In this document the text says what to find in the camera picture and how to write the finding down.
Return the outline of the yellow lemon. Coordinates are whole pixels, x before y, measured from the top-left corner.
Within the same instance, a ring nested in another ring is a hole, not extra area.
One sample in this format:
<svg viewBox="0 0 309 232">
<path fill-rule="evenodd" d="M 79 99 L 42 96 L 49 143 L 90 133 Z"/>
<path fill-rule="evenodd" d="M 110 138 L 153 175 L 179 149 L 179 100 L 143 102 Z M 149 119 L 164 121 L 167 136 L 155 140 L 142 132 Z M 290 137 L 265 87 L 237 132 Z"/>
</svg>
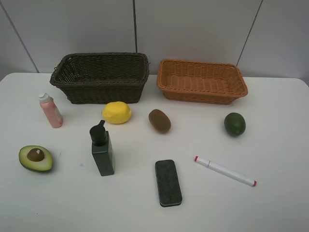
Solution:
<svg viewBox="0 0 309 232">
<path fill-rule="evenodd" d="M 101 115 L 108 123 L 123 124 L 131 118 L 132 111 L 125 102 L 115 101 L 106 104 Z"/>
</svg>

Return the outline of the dark felt whiteboard eraser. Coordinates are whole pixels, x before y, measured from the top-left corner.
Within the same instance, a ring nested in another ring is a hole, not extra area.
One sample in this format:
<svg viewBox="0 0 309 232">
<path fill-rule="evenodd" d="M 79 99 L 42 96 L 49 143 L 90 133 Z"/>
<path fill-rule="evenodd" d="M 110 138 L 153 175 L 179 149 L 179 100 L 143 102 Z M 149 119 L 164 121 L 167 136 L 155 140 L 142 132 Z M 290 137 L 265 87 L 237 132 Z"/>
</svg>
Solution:
<svg viewBox="0 0 309 232">
<path fill-rule="evenodd" d="M 171 159 L 157 161 L 155 175 L 160 205 L 162 207 L 180 205 L 183 197 L 175 162 Z"/>
</svg>

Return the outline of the brown kiwi fruit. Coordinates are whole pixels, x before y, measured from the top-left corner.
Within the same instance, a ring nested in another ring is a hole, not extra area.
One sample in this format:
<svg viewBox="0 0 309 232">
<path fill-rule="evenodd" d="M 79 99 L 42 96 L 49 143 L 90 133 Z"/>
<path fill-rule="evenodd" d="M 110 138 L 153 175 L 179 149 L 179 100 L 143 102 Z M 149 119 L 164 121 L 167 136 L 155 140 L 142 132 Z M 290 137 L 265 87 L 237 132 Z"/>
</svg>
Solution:
<svg viewBox="0 0 309 232">
<path fill-rule="evenodd" d="M 168 116 L 159 109 L 152 110 L 148 115 L 151 125 L 159 133 L 167 133 L 171 128 L 171 121 Z"/>
</svg>

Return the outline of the dark green pump bottle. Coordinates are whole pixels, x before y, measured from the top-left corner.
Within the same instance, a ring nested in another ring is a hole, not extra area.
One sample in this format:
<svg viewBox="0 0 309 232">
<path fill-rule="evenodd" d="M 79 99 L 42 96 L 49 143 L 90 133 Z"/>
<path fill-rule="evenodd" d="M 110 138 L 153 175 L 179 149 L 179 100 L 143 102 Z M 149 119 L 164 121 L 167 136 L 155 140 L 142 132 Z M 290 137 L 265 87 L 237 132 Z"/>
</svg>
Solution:
<svg viewBox="0 0 309 232">
<path fill-rule="evenodd" d="M 101 120 L 90 129 L 92 140 L 92 156 L 101 176 L 113 175 L 115 172 L 114 157 L 109 132 L 104 127 L 105 120 Z"/>
</svg>

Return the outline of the orange wicker basket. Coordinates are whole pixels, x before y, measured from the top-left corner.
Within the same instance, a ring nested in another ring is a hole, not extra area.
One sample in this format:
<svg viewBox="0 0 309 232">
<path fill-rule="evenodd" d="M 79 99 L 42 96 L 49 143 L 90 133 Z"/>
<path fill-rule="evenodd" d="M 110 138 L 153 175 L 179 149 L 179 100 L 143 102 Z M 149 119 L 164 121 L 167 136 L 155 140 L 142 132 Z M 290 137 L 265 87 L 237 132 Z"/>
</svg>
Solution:
<svg viewBox="0 0 309 232">
<path fill-rule="evenodd" d="M 164 59 L 157 86 L 167 99 L 185 102 L 228 105 L 248 94 L 240 70 L 227 63 Z"/>
</svg>

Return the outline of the pink bottle white cap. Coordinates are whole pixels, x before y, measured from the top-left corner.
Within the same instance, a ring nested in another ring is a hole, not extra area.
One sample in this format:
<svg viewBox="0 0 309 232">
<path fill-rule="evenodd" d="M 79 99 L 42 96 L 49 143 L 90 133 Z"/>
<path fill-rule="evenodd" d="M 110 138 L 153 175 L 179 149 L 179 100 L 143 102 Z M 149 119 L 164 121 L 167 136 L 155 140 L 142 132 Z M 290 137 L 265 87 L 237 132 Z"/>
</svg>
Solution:
<svg viewBox="0 0 309 232">
<path fill-rule="evenodd" d="M 63 117 L 55 105 L 54 99 L 47 93 L 40 94 L 39 103 L 52 128 L 60 128 L 63 125 Z"/>
</svg>

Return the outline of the green lime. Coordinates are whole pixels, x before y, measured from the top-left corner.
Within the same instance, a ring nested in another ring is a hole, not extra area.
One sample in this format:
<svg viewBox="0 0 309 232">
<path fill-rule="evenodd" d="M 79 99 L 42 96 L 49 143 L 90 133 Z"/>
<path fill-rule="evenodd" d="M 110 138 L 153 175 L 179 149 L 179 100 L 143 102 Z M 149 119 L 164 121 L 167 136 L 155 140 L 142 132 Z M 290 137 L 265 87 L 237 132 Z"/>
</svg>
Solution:
<svg viewBox="0 0 309 232">
<path fill-rule="evenodd" d="M 246 122 L 241 114 L 233 112 L 225 117 L 224 127 L 230 136 L 238 137 L 245 132 Z"/>
</svg>

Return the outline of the white marker pink caps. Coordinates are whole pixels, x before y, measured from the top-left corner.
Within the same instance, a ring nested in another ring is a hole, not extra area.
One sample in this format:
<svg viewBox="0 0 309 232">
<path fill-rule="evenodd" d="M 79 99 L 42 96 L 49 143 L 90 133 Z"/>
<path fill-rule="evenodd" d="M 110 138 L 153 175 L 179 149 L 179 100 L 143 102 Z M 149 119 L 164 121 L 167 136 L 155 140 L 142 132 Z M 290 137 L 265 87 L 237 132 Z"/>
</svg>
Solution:
<svg viewBox="0 0 309 232">
<path fill-rule="evenodd" d="M 216 164 L 210 160 L 207 160 L 207 159 L 204 159 L 200 156 L 196 156 L 194 161 L 212 171 L 215 171 L 217 173 L 220 173 L 222 175 L 225 175 L 229 178 L 232 178 L 236 181 L 239 181 L 243 184 L 246 184 L 248 186 L 251 186 L 251 187 L 255 187 L 256 184 L 257 184 L 257 181 L 256 180 L 253 180 L 253 179 L 250 179 L 248 177 L 246 177 L 245 175 L 243 174 L 240 174 L 240 173 L 237 173 L 237 172 L 234 172 L 226 167 L 223 167 L 219 164 Z"/>
</svg>

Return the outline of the halved avocado with pit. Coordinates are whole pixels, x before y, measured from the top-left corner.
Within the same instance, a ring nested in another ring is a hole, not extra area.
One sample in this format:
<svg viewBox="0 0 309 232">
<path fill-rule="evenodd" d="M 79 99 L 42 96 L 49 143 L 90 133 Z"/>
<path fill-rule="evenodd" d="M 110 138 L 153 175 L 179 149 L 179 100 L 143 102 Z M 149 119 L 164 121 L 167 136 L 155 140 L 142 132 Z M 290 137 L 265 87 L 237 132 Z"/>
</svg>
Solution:
<svg viewBox="0 0 309 232">
<path fill-rule="evenodd" d="M 49 150 L 39 145 L 28 145 L 20 149 L 20 164 L 34 172 L 48 172 L 53 168 L 53 157 Z"/>
</svg>

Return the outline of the dark brown wicker basket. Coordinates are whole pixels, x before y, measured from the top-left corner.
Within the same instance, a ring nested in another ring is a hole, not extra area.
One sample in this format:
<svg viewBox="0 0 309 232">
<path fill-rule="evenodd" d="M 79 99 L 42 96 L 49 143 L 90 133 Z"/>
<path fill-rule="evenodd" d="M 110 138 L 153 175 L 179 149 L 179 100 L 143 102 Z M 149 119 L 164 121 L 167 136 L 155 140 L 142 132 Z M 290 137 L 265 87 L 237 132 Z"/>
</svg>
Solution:
<svg viewBox="0 0 309 232">
<path fill-rule="evenodd" d="M 143 53 L 74 53 L 55 67 L 50 84 L 72 104 L 138 103 L 149 76 Z"/>
</svg>

